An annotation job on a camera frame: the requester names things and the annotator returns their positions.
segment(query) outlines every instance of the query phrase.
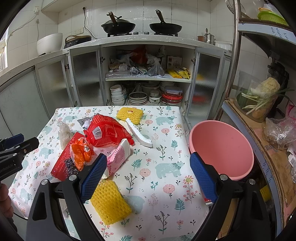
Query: pink plastic bowl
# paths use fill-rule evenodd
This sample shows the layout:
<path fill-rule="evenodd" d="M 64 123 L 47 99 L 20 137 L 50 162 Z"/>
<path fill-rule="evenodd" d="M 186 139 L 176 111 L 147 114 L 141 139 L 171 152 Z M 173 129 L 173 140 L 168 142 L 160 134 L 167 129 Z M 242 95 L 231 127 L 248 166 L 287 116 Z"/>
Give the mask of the pink plastic bowl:
<path fill-rule="evenodd" d="M 219 174 L 237 181 L 247 176 L 254 164 L 248 140 L 234 127 L 216 120 L 206 120 L 193 127 L 189 136 L 191 153 L 197 152 Z"/>

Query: frosted glass door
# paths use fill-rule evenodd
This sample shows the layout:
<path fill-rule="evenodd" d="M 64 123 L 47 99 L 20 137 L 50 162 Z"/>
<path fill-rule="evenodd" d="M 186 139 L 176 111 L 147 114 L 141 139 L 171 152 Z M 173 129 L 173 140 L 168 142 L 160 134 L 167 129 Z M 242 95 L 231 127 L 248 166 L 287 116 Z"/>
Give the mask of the frosted glass door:
<path fill-rule="evenodd" d="M 0 110 L 13 135 L 22 133 L 25 139 L 39 135 L 49 118 L 33 72 L 12 81 L 0 92 Z"/>
<path fill-rule="evenodd" d="M 53 116 L 57 108 L 72 107 L 62 69 L 62 61 L 40 67 L 36 69 L 36 73 L 49 117 Z"/>
<path fill-rule="evenodd" d="M 73 56 L 73 76 L 81 106 L 104 105 L 97 52 Z"/>
<path fill-rule="evenodd" d="M 199 53 L 187 120 L 191 128 L 208 118 L 220 66 L 220 57 Z"/>

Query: frying pan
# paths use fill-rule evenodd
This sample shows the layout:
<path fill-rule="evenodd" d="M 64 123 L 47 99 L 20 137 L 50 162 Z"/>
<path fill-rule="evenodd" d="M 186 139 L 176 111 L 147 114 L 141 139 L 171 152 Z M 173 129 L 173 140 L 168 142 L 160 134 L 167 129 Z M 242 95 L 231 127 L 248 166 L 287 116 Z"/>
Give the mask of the frying pan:
<path fill-rule="evenodd" d="M 136 26 L 134 23 L 121 19 L 122 16 L 114 16 L 113 12 L 109 12 L 107 16 L 109 16 L 111 20 L 107 21 L 101 26 L 108 35 L 128 34 L 133 31 Z"/>
<path fill-rule="evenodd" d="M 150 28 L 155 32 L 155 34 L 174 34 L 175 36 L 178 36 L 178 32 L 181 31 L 182 26 L 174 23 L 166 23 L 160 10 L 156 10 L 156 14 L 160 19 L 160 23 L 150 24 Z"/>

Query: wall socket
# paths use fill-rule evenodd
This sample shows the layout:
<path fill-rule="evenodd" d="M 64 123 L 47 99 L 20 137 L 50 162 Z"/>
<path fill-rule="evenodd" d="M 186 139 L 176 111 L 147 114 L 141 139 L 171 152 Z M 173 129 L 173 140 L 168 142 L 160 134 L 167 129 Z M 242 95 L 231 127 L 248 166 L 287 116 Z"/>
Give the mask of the wall socket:
<path fill-rule="evenodd" d="M 74 34 L 75 34 L 75 35 L 83 34 L 83 33 L 84 33 L 84 28 L 79 28 L 79 29 L 76 29 L 76 30 L 74 31 Z"/>

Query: glass jar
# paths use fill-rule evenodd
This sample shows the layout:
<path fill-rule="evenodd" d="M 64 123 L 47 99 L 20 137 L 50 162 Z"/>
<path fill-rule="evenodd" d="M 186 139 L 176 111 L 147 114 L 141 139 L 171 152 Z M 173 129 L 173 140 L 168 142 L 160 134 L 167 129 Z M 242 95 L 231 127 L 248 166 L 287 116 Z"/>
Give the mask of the glass jar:
<path fill-rule="evenodd" d="M 263 122 L 278 97 L 275 93 L 279 89 L 279 83 L 273 78 L 260 81 L 240 71 L 234 104 L 250 119 Z"/>

